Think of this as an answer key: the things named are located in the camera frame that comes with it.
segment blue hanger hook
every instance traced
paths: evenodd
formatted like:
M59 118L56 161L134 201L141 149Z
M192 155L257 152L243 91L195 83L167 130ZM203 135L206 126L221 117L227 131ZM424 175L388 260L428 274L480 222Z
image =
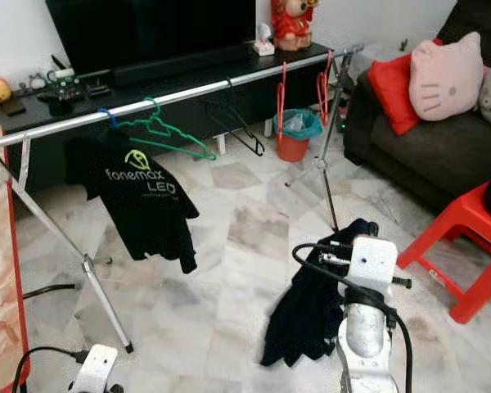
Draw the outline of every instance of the blue hanger hook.
M118 125L116 124L116 118L109 112L106 108L100 108L97 112L105 113L109 116L109 120L111 121L111 128L116 129Z

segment cable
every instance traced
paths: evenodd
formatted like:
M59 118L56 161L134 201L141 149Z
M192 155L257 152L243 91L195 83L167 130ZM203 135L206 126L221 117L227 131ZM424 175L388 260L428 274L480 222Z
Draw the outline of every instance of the cable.
M399 315L394 309L390 308L386 303L378 299L375 295L373 295L366 289L359 287L358 285L352 283L350 280L346 280L345 278L337 274L334 274L329 270L323 269L320 266L317 266L315 264L312 264L311 262L308 262L307 260L303 260L302 258L300 258L297 255L297 253L303 248L316 248L322 251L334 252L335 248L333 246L328 246L325 244L315 244L315 243L300 244L293 249L292 255L293 258L295 258L295 260L299 264L302 264L303 266L308 266L309 268L314 269L317 272L322 273L338 282L342 282L344 285L351 287L355 291L358 291L363 295L367 296L369 299L375 302L375 304L377 305L376 306L377 309L379 309L380 311L382 311L384 314L388 316L391 315L396 320L396 322L400 326L400 330L402 330L403 339L405 340L405 344L406 344L406 393L412 393L412 344L411 344L411 337L409 336L408 328L406 327L404 321L399 317Z
M27 352L24 353L24 356L20 359L20 362L18 362L18 366L16 367L16 373L15 373L15 380L13 381L11 393L16 393L16 390L18 389L18 383L20 381L20 374L22 373L22 368L24 367L24 363L29 358L29 356L34 353L38 352L39 350L52 350L55 352L60 352L61 354L66 354L74 358L77 363L83 364L85 359L88 357L89 351L88 350L81 350L78 352L72 352L70 350L63 350L62 348L57 348L55 346L38 346L36 348L33 348L31 350L28 350Z
M31 297L42 295L43 293L48 293L51 291L61 291L63 289L75 289L75 288L76 288L75 284L54 284L44 288L37 289L36 291L27 292L24 294L23 297L24 300L26 300L26 299L30 299Z

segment red plastic stool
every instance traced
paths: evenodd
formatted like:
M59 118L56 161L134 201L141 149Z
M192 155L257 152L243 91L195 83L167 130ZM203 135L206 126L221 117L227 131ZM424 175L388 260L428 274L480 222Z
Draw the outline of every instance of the red plastic stool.
M446 289L457 297L457 304L450 311L458 323L467 323L491 300L491 264L467 291L463 291L440 269L424 258L424 253L438 240L453 240L467 235L491 254L491 215L485 209L483 196L487 183L453 201L444 212L399 256L398 265L405 269L413 261L439 279Z

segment black t-shirt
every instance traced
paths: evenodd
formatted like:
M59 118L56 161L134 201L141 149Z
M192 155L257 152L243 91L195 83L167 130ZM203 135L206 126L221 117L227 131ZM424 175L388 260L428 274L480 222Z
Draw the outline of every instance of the black t-shirt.
M111 130L103 141L76 138L65 145L66 182L83 184L88 200L100 197L129 254L180 259L182 271L196 269L186 219L199 213L177 180Z

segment red pillow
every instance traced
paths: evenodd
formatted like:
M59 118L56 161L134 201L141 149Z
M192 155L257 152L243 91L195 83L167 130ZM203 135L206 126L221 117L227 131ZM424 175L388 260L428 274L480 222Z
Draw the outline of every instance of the red pillow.
M434 42L444 45L438 38ZM391 127L398 135L404 135L421 122L409 101L411 54L392 61L374 61L368 77Z

